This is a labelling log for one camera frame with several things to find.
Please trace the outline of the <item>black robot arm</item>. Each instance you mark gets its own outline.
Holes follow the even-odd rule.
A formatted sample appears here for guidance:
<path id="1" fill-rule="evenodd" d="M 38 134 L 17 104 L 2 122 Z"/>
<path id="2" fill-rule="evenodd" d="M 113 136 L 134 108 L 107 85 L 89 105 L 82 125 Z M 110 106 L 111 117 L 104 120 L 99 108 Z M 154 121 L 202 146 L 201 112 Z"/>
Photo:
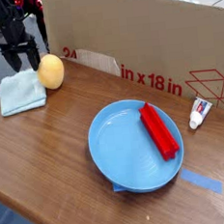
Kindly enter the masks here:
<path id="1" fill-rule="evenodd" d="M 19 55 L 26 54 L 32 69 L 38 70 L 41 60 L 35 37 L 25 30 L 23 17 L 9 0 L 0 0 L 0 32 L 0 52 L 12 69 L 20 71 Z"/>

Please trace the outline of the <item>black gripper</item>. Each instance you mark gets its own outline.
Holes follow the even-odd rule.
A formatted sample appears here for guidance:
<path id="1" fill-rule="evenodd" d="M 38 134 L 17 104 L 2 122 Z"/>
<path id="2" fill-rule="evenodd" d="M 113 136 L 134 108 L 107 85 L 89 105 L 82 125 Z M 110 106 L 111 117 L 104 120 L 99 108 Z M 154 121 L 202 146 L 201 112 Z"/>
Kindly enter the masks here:
<path id="1" fill-rule="evenodd" d="M 5 60 L 10 64 L 14 71 L 19 71 L 22 61 L 19 59 L 18 53 L 27 52 L 28 61 L 33 70 L 38 70 L 40 53 L 37 49 L 35 37 L 24 32 L 17 42 L 6 42 L 5 38 L 0 38 L 0 51 Z"/>

